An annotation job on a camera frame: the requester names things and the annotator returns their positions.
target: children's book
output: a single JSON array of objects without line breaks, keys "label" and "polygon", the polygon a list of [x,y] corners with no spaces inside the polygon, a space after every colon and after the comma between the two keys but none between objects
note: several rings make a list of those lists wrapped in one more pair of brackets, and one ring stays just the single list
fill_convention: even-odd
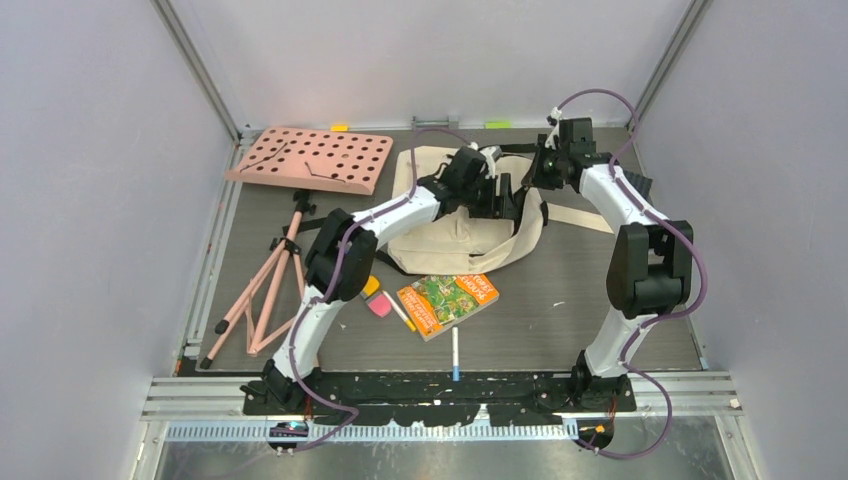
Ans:
[{"label": "children's book", "polygon": [[499,296],[485,275],[430,275],[398,291],[425,342],[488,307]]}]

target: pen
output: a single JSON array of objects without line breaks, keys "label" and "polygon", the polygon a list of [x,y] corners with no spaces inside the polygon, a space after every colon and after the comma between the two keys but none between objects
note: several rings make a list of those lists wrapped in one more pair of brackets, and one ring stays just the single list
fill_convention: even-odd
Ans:
[{"label": "pen", "polygon": [[459,381],[459,329],[453,327],[451,335],[453,336],[453,381]]},{"label": "pen", "polygon": [[395,310],[395,313],[397,313],[400,316],[401,320],[403,320],[403,323],[405,323],[406,326],[409,327],[409,329],[414,332],[415,331],[415,325],[412,323],[412,320],[410,320],[409,317],[407,317],[406,314],[403,313],[403,310],[400,309],[397,302],[395,302],[395,299],[392,298],[392,296],[389,295],[389,292],[387,292],[385,290],[383,290],[383,295],[385,295],[386,298],[389,299],[389,303],[392,304],[392,308]]}]

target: pink eraser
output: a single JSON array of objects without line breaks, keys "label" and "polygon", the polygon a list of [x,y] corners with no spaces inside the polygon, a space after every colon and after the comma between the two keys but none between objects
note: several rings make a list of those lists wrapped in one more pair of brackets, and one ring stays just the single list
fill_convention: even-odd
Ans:
[{"label": "pink eraser", "polygon": [[365,302],[378,317],[385,317],[392,311],[392,304],[383,292],[374,295]]}]

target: white marker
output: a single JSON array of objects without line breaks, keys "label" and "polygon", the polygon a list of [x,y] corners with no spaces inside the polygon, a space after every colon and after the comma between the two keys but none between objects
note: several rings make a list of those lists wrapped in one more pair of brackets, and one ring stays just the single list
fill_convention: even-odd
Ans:
[{"label": "white marker", "polygon": [[453,381],[459,381],[459,329],[453,327]]}]

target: pink pegboard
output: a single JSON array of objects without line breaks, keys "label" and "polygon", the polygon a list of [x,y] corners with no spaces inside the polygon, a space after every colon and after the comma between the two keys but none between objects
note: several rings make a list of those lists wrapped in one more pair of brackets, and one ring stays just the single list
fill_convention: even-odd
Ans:
[{"label": "pink pegboard", "polygon": [[226,174],[227,180],[371,195],[391,137],[273,127]]}]

